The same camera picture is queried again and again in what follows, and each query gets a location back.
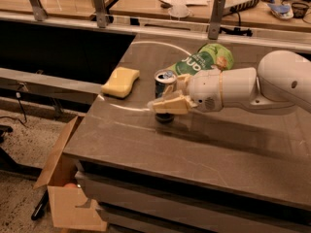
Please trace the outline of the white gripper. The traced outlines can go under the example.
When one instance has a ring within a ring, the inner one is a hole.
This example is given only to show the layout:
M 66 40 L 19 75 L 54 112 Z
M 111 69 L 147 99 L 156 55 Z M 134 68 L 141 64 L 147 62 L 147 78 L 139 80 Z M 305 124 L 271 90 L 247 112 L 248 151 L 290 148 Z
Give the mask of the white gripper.
M 175 91 L 182 94 L 171 94 Z M 202 113 L 218 112 L 222 108 L 248 110 L 258 95 L 257 72 L 251 67 L 202 70 L 194 76 L 173 75 L 164 80 L 162 94 L 170 95 L 148 103 L 148 108 L 156 114 L 185 115 L 193 108 Z

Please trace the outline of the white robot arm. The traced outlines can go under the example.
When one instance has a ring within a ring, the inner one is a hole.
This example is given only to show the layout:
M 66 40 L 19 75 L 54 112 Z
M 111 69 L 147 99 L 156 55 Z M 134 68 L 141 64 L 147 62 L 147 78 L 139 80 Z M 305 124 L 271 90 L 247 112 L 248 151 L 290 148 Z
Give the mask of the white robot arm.
M 192 110 L 218 112 L 240 108 L 262 115 L 311 112 L 311 61 L 287 50 L 267 54 L 254 68 L 165 77 L 164 90 L 148 108 L 157 114 L 184 115 Z

